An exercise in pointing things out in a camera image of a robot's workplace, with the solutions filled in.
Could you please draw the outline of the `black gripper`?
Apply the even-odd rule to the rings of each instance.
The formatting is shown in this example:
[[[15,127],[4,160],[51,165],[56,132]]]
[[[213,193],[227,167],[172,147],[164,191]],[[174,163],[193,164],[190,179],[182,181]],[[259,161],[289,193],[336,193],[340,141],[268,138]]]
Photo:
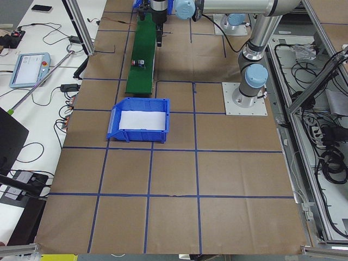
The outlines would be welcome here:
[[[156,43],[162,46],[163,24],[166,22],[166,10],[157,11],[152,9],[152,21],[156,24]]]

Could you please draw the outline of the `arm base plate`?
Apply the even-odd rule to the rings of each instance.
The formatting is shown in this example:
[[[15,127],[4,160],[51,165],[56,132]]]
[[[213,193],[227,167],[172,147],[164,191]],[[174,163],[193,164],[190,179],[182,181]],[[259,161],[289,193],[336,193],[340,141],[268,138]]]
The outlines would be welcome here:
[[[267,116],[264,98],[258,98],[262,92],[255,97],[246,97],[239,90],[240,83],[222,82],[223,98],[226,115],[236,116]]]
[[[213,20],[226,35],[246,36],[246,14],[214,14]]]

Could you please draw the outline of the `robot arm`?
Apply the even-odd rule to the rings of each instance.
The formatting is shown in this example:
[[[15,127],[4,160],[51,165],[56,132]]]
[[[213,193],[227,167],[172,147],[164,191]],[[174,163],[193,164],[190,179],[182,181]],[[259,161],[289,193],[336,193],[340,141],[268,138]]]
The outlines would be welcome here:
[[[222,29],[235,29],[235,27],[240,26],[244,23],[246,14],[223,14],[220,26]]]
[[[260,64],[271,34],[283,15],[299,5],[299,1],[174,1],[172,9],[182,20],[197,22],[210,14],[221,15],[218,28],[238,27],[248,14],[256,14],[250,38],[239,56],[241,83],[233,92],[233,102],[242,108],[252,107],[268,79],[267,69]]]

